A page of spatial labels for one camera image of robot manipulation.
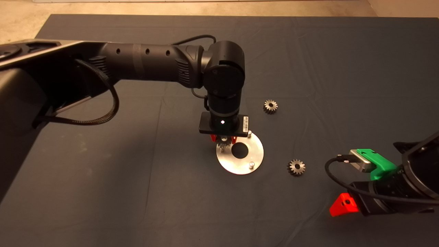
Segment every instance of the black cable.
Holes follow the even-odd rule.
[[[202,95],[199,95],[199,94],[195,93],[195,90],[193,88],[191,88],[191,92],[197,98],[206,98],[206,96],[202,96]]]
[[[338,183],[341,187],[344,187],[352,192],[355,192],[357,194],[363,195],[363,196],[369,196],[375,199],[392,202],[392,203],[403,203],[403,204],[422,204],[422,205],[429,205],[429,206],[439,206],[439,201],[436,200],[425,200],[425,199],[410,199],[410,198],[403,198],[403,197],[396,197],[396,196],[384,196],[384,195],[378,195],[374,193],[370,193],[368,191],[357,189],[355,187],[352,187],[345,182],[341,181],[337,177],[335,177],[330,171],[329,166],[335,162],[343,162],[343,160],[340,157],[332,158],[328,160],[325,164],[325,171],[326,174],[336,183]]]
[[[184,44],[184,43],[187,43],[187,42],[191,42],[191,41],[199,40],[199,39],[203,39],[203,38],[210,38],[210,39],[213,40],[214,43],[216,43],[215,36],[210,35],[210,34],[202,34],[202,35],[194,36],[194,37],[191,37],[191,38],[187,38],[185,40],[180,40],[178,42],[172,43],[171,45],[181,45],[181,44]]]
[[[113,106],[111,110],[104,116],[93,120],[74,120],[74,119],[57,117],[57,116],[38,116],[36,118],[37,121],[54,122],[61,124],[74,124],[74,125],[98,125],[110,121],[116,115],[117,111],[119,110],[119,97],[117,96],[117,92],[114,86],[109,83],[108,76],[100,69],[96,68],[94,65],[89,64],[85,61],[75,59],[75,62],[95,73],[99,77],[99,79],[105,84],[105,86],[108,88],[108,90],[111,92],[113,96]]]

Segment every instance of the barcode sticker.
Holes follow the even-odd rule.
[[[242,121],[242,132],[248,132],[248,116],[244,116],[244,120]]]

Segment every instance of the gear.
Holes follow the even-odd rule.
[[[300,160],[292,160],[287,165],[288,172],[293,176],[300,176],[305,172],[305,164]]]
[[[224,149],[232,144],[232,138],[227,136],[220,136],[219,138],[216,139],[216,144],[220,148]]]
[[[264,103],[264,112],[266,112],[267,114],[273,114],[276,112],[277,107],[278,105],[276,101],[269,99]]]

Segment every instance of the spur gear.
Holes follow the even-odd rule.
[[[269,99],[269,100],[264,102],[263,109],[264,109],[264,112],[266,112],[267,114],[275,113],[277,108],[278,108],[278,105],[277,105],[276,101],[274,101],[274,100]]]
[[[293,176],[300,176],[305,172],[305,164],[300,160],[292,160],[288,164],[288,172]]]

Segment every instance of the black robotic arm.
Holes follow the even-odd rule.
[[[27,40],[0,46],[0,201],[45,123],[92,125],[110,120],[119,104],[113,85],[120,80],[204,87],[208,112],[202,113],[199,132],[220,136],[217,142],[226,144],[233,137],[247,136],[248,128],[243,126],[248,117],[238,114],[244,63],[244,52],[231,41],[215,42],[206,51],[193,45],[68,40]],[[107,90],[115,103],[100,121],[56,117]]]

